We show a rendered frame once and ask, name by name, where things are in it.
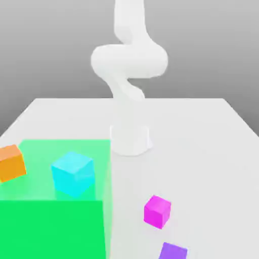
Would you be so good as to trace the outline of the small purple cube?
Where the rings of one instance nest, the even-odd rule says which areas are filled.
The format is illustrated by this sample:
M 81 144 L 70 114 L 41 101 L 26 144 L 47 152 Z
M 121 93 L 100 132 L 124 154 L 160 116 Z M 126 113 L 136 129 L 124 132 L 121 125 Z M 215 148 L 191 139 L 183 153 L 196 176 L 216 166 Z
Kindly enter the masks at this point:
M 158 259 L 186 259 L 188 250 L 170 243 L 163 243 Z

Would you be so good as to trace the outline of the small orange cube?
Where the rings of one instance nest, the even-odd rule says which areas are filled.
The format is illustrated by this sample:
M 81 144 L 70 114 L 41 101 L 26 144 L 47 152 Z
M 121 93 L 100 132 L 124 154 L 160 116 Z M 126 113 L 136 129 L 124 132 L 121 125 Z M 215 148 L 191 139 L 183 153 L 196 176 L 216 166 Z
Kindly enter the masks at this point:
M 26 175 L 23 155 L 16 145 L 0 148 L 0 182 Z

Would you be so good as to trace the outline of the small magenta cube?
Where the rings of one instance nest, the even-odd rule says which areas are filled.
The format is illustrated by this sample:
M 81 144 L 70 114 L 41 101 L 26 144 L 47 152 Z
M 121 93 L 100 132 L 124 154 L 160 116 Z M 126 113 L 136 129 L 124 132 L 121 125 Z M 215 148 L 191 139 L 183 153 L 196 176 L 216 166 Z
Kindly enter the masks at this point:
M 144 206 L 144 222 L 162 229 L 170 218 L 171 202 L 153 195 Z

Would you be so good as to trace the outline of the large green box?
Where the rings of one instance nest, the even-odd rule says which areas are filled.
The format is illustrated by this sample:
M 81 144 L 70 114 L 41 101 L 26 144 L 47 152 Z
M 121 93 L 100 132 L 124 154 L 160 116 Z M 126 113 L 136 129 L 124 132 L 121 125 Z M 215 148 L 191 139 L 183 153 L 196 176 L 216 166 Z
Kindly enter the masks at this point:
M 109 140 L 24 140 L 27 174 L 0 184 L 0 259 L 109 259 Z M 95 183 L 74 198 L 54 187 L 51 165 L 67 152 L 92 158 Z

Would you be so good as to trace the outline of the small cyan cube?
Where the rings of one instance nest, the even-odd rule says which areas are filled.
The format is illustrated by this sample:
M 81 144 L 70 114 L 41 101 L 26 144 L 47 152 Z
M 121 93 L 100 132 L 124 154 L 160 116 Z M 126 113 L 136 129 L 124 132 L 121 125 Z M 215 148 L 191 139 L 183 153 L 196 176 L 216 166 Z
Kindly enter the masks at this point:
M 94 160 L 82 154 L 68 152 L 51 164 L 57 191 L 77 198 L 95 183 Z

